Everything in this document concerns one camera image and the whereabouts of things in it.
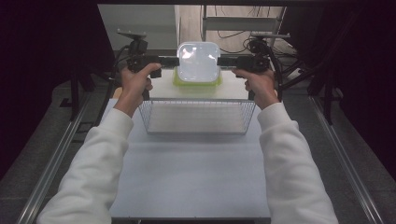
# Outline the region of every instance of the person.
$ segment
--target person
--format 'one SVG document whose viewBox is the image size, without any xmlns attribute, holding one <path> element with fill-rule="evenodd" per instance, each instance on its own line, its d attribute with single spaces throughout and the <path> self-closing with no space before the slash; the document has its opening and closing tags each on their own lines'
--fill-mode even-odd
<svg viewBox="0 0 396 224">
<path fill-rule="evenodd" d="M 38 223 L 111 223 L 109 208 L 116 198 L 122 158 L 134 126 L 131 117 L 143 102 L 143 90 L 153 88 L 149 73 L 160 67 L 151 63 L 137 74 L 127 68 L 121 71 L 119 100 L 102 123 L 90 129 Z M 246 90 L 256 93 L 254 101 L 262 110 L 258 121 L 272 223 L 337 223 L 309 146 L 297 122 L 277 100 L 274 73 L 233 72 L 247 80 Z"/>
</svg>

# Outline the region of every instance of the black handle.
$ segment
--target black handle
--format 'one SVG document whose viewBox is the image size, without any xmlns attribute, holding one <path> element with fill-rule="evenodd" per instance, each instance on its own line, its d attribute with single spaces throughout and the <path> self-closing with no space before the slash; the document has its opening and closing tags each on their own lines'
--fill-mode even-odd
<svg viewBox="0 0 396 224">
<path fill-rule="evenodd" d="M 144 101 L 149 101 L 149 91 L 148 90 L 144 90 L 142 93 L 142 96 L 143 96 Z"/>
<path fill-rule="evenodd" d="M 256 95 L 256 93 L 254 93 L 254 91 L 249 91 L 248 92 L 248 99 L 251 101 L 254 101 L 254 96 Z"/>
</svg>

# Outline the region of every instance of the metal wire basket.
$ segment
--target metal wire basket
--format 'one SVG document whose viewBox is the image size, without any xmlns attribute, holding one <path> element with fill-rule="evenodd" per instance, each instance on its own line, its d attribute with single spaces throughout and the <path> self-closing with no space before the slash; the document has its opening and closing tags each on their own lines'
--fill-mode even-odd
<svg viewBox="0 0 396 224">
<path fill-rule="evenodd" d="M 249 100 L 151 98 L 139 110 L 148 133 L 245 134 L 254 108 Z"/>
</svg>

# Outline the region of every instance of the white sleeve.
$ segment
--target white sleeve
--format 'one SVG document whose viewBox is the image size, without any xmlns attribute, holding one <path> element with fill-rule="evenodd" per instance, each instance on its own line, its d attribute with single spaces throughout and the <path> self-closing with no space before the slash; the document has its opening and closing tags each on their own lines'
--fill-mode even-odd
<svg viewBox="0 0 396 224">
<path fill-rule="evenodd" d="M 281 103 L 265 108 L 258 120 L 271 223 L 338 223 L 297 122 Z"/>
<path fill-rule="evenodd" d="M 113 108 L 89 131 L 37 223 L 111 223 L 109 208 L 117 195 L 132 127 L 131 118 Z"/>
</svg>

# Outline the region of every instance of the finger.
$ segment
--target finger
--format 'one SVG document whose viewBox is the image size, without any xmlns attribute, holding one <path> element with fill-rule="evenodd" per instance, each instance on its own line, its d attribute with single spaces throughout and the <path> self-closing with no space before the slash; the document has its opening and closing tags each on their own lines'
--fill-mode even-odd
<svg viewBox="0 0 396 224">
<path fill-rule="evenodd" d="M 250 78 L 250 76 L 252 75 L 251 73 L 249 73 L 248 71 L 246 71 L 244 69 L 233 69 L 232 71 L 237 76 L 244 77 L 244 78 Z"/>
<path fill-rule="evenodd" d="M 146 65 L 146 67 L 144 67 L 142 70 L 140 70 L 140 72 L 138 72 L 137 74 L 139 76 L 148 77 L 151 72 L 153 72 L 159 68 L 161 68 L 160 63 L 149 63 L 148 65 Z"/>
<path fill-rule="evenodd" d="M 154 87 L 152 85 L 146 86 L 146 90 L 151 91 Z"/>
<path fill-rule="evenodd" d="M 248 81 L 245 82 L 245 89 L 246 89 L 247 91 L 251 91 L 251 87 L 250 87 L 250 84 L 249 84 Z"/>
<path fill-rule="evenodd" d="M 139 96 L 139 99 L 137 99 L 138 105 L 142 105 L 142 104 L 143 104 L 143 101 L 144 101 L 143 95 L 140 95 L 140 96 Z"/>
<path fill-rule="evenodd" d="M 132 74 L 131 70 L 129 70 L 127 66 L 122 68 L 121 73 L 122 74 Z"/>
<path fill-rule="evenodd" d="M 275 73 L 272 71 L 272 70 L 270 70 L 270 69 L 267 69 L 264 73 L 262 73 L 261 75 L 265 75 L 265 76 L 268 76 L 268 77 L 270 77 L 272 80 L 275 80 Z"/>
</svg>

